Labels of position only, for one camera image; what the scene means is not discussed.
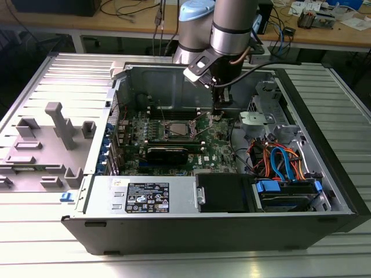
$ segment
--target wooden workbench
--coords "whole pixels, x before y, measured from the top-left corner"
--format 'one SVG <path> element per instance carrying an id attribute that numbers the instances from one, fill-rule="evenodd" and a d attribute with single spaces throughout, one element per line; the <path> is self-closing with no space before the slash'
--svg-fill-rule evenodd
<path id="1" fill-rule="evenodd" d="M 132 5 L 131 0 L 117 1 L 119 6 Z M 153 1 L 147 1 L 136 7 L 126 8 L 123 11 L 132 12 L 152 5 Z M 151 38 L 155 28 L 154 18 L 157 12 L 157 8 L 152 8 L 137 13 L 134 18 L 135 23 L 130 23 L 127 20 L 109 16 L 101 11 L 97 11 L 93 17 L 79 17 L 57 14 L 18 13 L 12 5 L 11 8 L 17 18 L 31 31 L 70 34 L 74 40 L 77 52 L 84 52 L 81 40 L 83 35 Z M 114 13 L 113 4 L 109 3 L 104 7 L 104 10 Z M 357 31 L 336 22 L 332 30 L 321 28 L 305 30 L 297 27 L 298 17 L 288 15 L 289 8 L 283 8 L 283 10 L 277 8 L 277 11 L 286 26 L 296 29 L 292 47 L 360 52 L 368 51 L 371 47 L 371 28 Z M 371 13 L 371 8 L 362 6 L 360 11 Z M 164 38 L 168 39 L 176 29 L 177 12 L 175 5 L 167 5 L 165 17 Z M 23 29 L 9 13 L 5 0 L 0 0 L 0 28 L 5 30 Z M 260 35 L 260 38 L 268 45 L 275 42 L 278 36 L 274 31 L 274 26 L 270 24 L 265 34 Z"/>

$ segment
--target motherboard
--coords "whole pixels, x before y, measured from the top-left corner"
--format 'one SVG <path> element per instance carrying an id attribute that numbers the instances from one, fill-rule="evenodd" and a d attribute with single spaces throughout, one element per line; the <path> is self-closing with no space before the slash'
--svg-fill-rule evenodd
<path id="1" fill-rule="evenodd" d="M 119 122 L 121 175 L 236 173 L 231 118 L 205 111 L 130 111 Z"/>

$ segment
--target power supply label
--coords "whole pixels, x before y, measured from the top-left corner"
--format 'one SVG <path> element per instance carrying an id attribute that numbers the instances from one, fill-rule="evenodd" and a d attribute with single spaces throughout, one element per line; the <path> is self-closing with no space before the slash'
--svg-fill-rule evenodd
<path id="1" fill-rule="evenodd" d="M 126 194 L 127 213 L 168 213 L 170 192 L 168 183 L 130 183 Z"/>

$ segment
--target computer case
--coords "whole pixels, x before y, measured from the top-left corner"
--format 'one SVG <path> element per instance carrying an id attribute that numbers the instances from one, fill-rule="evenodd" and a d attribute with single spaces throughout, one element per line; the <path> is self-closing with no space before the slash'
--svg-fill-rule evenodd
<path id="1" fill-rule="evenodd" d="M 12 0 L 21 13 L 59 13 L 93 16 L 101 0 Z"/>

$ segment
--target chip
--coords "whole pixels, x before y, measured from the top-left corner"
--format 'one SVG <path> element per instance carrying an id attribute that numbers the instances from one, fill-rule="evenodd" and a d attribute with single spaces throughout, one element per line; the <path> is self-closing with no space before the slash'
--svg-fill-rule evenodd
<path id="1" fill-rule="evenodd" d="M 172 136 L 184 136 L 187 135 L 188 129 L 185 123 L 172 123 L 169 127 Z"/>

